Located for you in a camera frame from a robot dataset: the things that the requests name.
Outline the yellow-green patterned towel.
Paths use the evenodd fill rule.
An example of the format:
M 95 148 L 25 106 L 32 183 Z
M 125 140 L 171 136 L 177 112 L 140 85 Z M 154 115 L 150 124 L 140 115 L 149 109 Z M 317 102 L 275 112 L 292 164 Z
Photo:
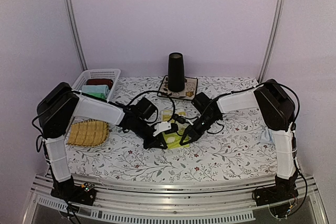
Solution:
M 168 121 L 170 119 L 170 117 L 172 116 L 172 110 L 162 110 L 161 111 L 161 119 L 162 121 Z M 181 140 L 181 135 L 184 134 L 185 129 L 187 128 L 187 124 L 181 124 L 178 121 L 172 119 L 170 121 L 172 124 L 175 123 L 178 127 L 178 131 L 177 132 L 173 132 L 173 133 L 164 133 L 164 139 L 166 141 L 167 144 L 167 148 L 168 149 L 173 149 L 173 148 L 179 148 L 179 147 L 189 147 L 189 144 L 186 145 L 181 145 L 180 144 L 180 140 Z

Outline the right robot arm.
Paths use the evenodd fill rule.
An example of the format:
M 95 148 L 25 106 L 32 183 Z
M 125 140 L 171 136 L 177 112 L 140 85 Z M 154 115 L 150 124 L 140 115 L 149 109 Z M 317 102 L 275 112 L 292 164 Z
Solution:
M 295 129 L 299 102 L 292 100 L 287 94 L 289 90 L 289 87 L 269 79 L 254 87 L 220 94 L 213 99 L 201 92 L 192 100 L 200 117 L 185 129 L 180 144 L 198 141 L 224 114 L 259 109 L 277 153 L 276 186 L 272 188 L 271 196 L 276 201 L 282 201 L 291 194 L 298 177 Z

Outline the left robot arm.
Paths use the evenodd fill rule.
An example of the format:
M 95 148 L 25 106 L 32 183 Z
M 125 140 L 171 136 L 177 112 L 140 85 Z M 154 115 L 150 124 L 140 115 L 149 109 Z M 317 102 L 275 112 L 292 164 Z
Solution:
M 61 82 L 38 104 L 36 120 L 45 141 L 47 161 L 58 182 L 57 190 L 67 200 L 78 195 L 78 188 L 69 180 L 71 173 L 65 150 L 65 135 L 73 117 L 106 122 L 129 130 L 143 139 L 144 149 L 166 149 L 163 133 L 172 128 L 168 121 L 149 125 L 145 121 L 146 108 L 142 104 L 122 105 L 74 90 Z

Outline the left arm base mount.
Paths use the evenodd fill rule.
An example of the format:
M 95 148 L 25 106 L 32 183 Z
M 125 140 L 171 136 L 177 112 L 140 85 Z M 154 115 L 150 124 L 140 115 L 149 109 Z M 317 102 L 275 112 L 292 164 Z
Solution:
M 62 199 L 66 202 L 82 204 L 86 206 L 93 206 L 96 199 L 97 190 L 92 183 L 83 183 L 81 185 L 73 185 L 66 187 L 58 187 L 56 185 L 51 190 L 50 195 Z

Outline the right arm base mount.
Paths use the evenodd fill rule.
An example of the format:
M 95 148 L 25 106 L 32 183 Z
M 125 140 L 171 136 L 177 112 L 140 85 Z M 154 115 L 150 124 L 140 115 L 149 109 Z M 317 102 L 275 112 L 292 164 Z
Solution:
M 298 197 L 296 183 L 292 185 L 279 184 L 269 187 L 258 187 L 252 192 L 252 198 L 257 206 L 275 204 Z

